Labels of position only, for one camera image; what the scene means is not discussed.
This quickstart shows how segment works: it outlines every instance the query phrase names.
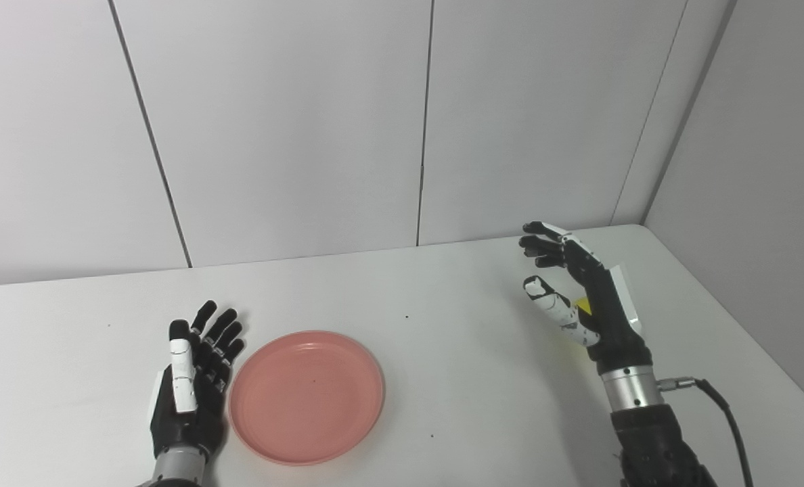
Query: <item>white wall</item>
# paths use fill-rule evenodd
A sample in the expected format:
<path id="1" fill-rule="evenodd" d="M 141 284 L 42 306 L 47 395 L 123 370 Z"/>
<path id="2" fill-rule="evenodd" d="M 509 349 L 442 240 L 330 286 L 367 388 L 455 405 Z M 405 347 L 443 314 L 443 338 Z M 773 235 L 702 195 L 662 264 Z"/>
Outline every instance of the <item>white wall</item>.
<path id="1" fill-rule="evenodd" d="M 0 283 L 185 266 L 104 2 L 0 2 Z"/>
<path id="2" fill-rule="evenodd" d="M 804 0 L 737 3 L 646 225 L 804 390 Z"/>
<path id="3" fill-rule="evenodd" d="M 436 0 L 425 152 L 430 0 L 116 6 L 210 265 L 609 223 L 721 2 Z M 107 4 L 0 2 L 0 283 L 183 263 Z"/>
<path id="4" fill-rule="evenodd" d="M 118 0 L 192 262 L 414 246 L 430 0 Z"/>
<path id="5" fill-rule="evenodd" d="M 609 225 L 684 4 L 437 0 L 420 243 Z"/>

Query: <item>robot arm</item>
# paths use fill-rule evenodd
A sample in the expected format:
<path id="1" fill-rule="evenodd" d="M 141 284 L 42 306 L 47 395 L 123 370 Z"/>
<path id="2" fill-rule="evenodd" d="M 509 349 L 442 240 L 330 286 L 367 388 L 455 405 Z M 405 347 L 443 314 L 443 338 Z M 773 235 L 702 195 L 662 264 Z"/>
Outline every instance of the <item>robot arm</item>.
<path id="1" fill-rule="evenodd" d="M 171 366 L 164 370 L 150 431 L 155 471 L 147 487 L 199 487 L 204 466 L 222 444 L 225 389 L 231 364 L 244 348 L 237 311 L 227 309 L 203 335 L 215 302 L 198 311 L 191 327 L 170 326 Z"/>
<path id="2" fill-rule="evenodd" d="M 714 487 L 709 472 L 682 440 L 678 421 L 658 388 L 652 353 L 619 266 L 607 269 L 569 231 L 542 222 L 522 228 L 520 247 L 540 268 L 562 267 L 585 289 L 590 314 L 571 306 L 540 277 L 524 281 L 532 299 L 597 364 L 622 446 L 625 487 Z"/>

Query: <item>white table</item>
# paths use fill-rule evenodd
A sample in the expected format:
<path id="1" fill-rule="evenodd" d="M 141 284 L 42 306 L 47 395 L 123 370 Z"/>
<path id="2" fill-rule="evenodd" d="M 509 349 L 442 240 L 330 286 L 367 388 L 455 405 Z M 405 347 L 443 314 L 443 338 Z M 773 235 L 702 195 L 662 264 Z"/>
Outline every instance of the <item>white table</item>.
<path id="1" fill-rule="evenodd" d="M 757 485 L 804 485 L 798 386 L 649 231 L 579 235 L 607 264 L 625 263 L 658 376 L 711 380 L 736 411 Z M 328 329 L 367 346 L 386 378 L 377 425 L 346 455 L 285 467 L 231 435 L 207 484 L 618 485 L 600 379 L 529 302 L 522 280 L 534 272 L 516 238 L 499 238 L 0 286 L 0 485 L 145 480 L 167 324 L 207 298 L 241 312 L 244 357 L 285 333 Z M 581 293 L 562 271 L 541 275 Z M 695 390 L 667 400 L 721 487 L 740 485 L 717 407 Z"/>

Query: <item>black cable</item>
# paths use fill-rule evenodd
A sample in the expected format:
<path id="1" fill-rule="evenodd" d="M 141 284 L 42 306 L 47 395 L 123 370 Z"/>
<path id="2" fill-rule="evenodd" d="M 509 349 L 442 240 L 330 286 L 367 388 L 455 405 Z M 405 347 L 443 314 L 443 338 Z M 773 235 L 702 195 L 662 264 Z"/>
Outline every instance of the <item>black cable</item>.
<path id="1" fill-rule="evenodd" d="M 736 441 L 736 450 L 739 453 L 739 463 L 742 465 L 742 477 L 745 478 L 745 487 L 754 487 L 754 481 L 751 479 L 751 467 L 748 465 L 748 453 L 745 453 L 745 442 L 742 441 L 742 434 L 739 432 L 739 425 L 737 425 L 736 418 L 733 417 L 733 412 L 730 410 L 730 404 L 718 391 L 715 391 L 715 388 L 709 384 L 708 380 L 694 379 L 694 384 L 705 392 L 711 400 L 715 401 L 715 404 L 718 404 L 718 407 L 724 412 L 724 416 L 727 417 L 730 431 L 733 432 L 733 440 Z"/>

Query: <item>yellow sticker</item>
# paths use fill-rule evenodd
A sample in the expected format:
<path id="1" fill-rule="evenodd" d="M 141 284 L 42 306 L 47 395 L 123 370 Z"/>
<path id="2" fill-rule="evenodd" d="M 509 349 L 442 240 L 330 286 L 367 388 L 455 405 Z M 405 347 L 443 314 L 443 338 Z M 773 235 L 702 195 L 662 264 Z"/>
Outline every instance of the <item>yellow sticker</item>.
<path id="1" fill-rule="evenodd" d="M 576 300 L 575 304 L 579 306 L 579 309 L 588 312 L 589 315 L 591 314 L 591 306 L 588 304 L 588 296 L 579 298 Z"/>

